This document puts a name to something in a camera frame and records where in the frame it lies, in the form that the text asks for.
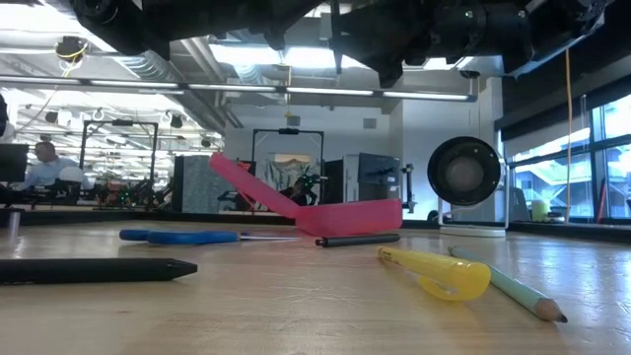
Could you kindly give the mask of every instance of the fan stand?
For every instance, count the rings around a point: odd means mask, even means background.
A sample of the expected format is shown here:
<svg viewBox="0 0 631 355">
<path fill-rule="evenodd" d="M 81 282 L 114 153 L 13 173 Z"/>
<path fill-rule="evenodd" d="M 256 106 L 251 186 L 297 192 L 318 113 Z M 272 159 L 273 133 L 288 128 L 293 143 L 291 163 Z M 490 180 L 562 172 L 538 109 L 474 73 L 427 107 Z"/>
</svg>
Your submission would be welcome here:
<svg viewBox="0 0 631 355">
<path fill-rule="evenodd" d="M 510 213 L 510 168 L 507 166 L 504 174 L 504 227 L 474 226 L 474 225 L 446 225 L 443 223 L 443 199 L 438 198 L 438 224 L 441 226 L 441 235 L 476 238 L 506 238 L 506 230 L 509 228 Z"/>
</svg>

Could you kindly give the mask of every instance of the blue scissors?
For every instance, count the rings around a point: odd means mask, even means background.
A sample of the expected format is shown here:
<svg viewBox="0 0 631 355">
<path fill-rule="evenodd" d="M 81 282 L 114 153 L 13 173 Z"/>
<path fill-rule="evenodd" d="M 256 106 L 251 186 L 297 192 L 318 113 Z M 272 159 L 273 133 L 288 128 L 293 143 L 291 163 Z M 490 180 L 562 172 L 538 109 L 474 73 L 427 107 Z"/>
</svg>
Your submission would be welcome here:
<svg viewBox="0 0 631 355">
<path fill-rule="evenodd" d="M 149 242 L 157 245 L 204 245 L 235 243 L 238 241 L 294 241 L 293 237 L 254 237 L 237 232 L 162 232 L 150 230 L 121 230 L 118 234 L 123 241 Z"/>
</svg>

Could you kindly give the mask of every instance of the pink pencil case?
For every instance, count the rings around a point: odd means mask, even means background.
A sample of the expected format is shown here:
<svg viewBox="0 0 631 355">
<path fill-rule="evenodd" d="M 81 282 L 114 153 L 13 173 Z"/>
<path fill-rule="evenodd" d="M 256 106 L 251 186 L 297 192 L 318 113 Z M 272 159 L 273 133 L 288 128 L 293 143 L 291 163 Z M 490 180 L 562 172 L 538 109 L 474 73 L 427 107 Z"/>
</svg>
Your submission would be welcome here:
<svg viewBox="0 0 631 355">
<path fill-rule="evenodd" d="M 296 226 L 313 236 L 382 232 L 401 227 L 403 221 L 401 200 L 398 198 L 299 206 L 219 153 L 210 157 L 209 165 L 237 190 L 284 217 L 296 219 Z"/>
</svg>

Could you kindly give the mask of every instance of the desk fan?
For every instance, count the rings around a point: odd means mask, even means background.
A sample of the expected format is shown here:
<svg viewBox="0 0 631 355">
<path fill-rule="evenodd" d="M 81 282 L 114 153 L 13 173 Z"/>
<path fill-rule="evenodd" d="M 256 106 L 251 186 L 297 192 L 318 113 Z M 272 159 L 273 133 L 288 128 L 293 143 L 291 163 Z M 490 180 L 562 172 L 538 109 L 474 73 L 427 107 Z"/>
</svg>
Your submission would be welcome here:
<svg viewBox="0 0 631 355">
<path fill-rule="evenodd" d="M 509 224 L 509 174 L 500 155 L 486 142 L 474 137 L 448 140 L 434 151 L 427 176 L 439 196 L 438 221 L 441 234 L 467 237 L 506 237 Z M 443 201 L 458 210 L 472 210 L 495 193 L 504 180 L 505 225 L 488 227 L 474 225 L 446 225 L 443 223 Z"/>
</svg>

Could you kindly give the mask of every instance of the green pencil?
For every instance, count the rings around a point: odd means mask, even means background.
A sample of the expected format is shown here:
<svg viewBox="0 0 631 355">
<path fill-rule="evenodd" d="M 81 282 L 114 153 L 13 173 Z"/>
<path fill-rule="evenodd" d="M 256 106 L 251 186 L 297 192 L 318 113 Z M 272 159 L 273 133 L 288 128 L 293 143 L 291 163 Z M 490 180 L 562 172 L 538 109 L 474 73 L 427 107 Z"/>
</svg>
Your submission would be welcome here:
<svg viewBox="0 0 631 355">
<path fill-rule="evenodd" d="M 469 251 L 460 247 L 449 247 L 450 254 L 461 259 L 484 262 L 484 260 L 473 255 Z M 491 283 L 502 290 L 510 298 L 517 301 L 527 310 L 542 320 L 568 322 L 559 306 L 554 300 L 546 297 L 542 293 L 532 289 L 522 282 L 507 276 L 502 271 L 486 263 L 491 269 Z"/>
</svg>

